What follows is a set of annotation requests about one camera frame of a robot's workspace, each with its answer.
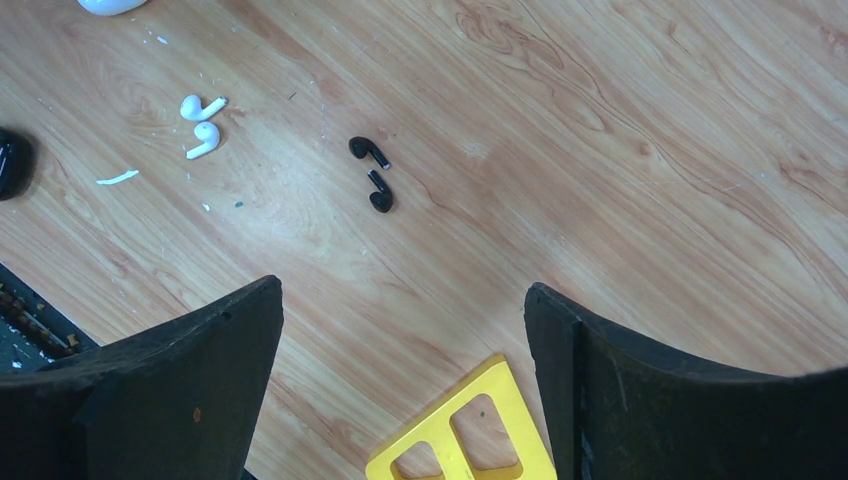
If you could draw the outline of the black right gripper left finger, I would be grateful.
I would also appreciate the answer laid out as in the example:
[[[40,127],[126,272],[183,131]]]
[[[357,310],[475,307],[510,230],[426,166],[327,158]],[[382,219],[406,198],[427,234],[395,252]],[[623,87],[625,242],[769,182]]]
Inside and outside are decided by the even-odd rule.
[[[242,479],[284,324],[262,277],[202,308],[1,376],[5,479]]]

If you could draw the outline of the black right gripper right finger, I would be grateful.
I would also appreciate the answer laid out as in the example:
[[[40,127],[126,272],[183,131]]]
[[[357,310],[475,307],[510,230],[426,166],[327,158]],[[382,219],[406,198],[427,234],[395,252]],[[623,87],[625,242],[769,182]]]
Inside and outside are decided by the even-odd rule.
[[[524,321],[561,479],[843,479],[847,371],[724,365],[603,318],[549,286]]]

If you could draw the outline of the white earbud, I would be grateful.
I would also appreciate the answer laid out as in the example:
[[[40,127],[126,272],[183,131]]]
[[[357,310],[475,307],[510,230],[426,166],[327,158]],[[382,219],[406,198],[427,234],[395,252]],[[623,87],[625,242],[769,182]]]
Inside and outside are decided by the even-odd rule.
[[[204,122],[221,111],[227,104],[227,98],[219,96],[203,106],[198,95],[190,94],[183,99],[179,113],[186,120]]]
[[[188,160],[196,160],[215,150],[220,143],[220,131],[212,122],[198,123],[194,128],[195,137],[201,142],[200,145],[186,151]]]

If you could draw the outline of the white earbud charging case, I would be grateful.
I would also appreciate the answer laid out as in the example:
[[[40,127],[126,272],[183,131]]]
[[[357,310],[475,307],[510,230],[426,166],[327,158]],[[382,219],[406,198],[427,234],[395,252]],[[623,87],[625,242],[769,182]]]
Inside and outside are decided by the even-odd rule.
[[[87,12],[103,17],[116,16],[135,10],[147,3],[147,0],[78,0],[78,4]]]

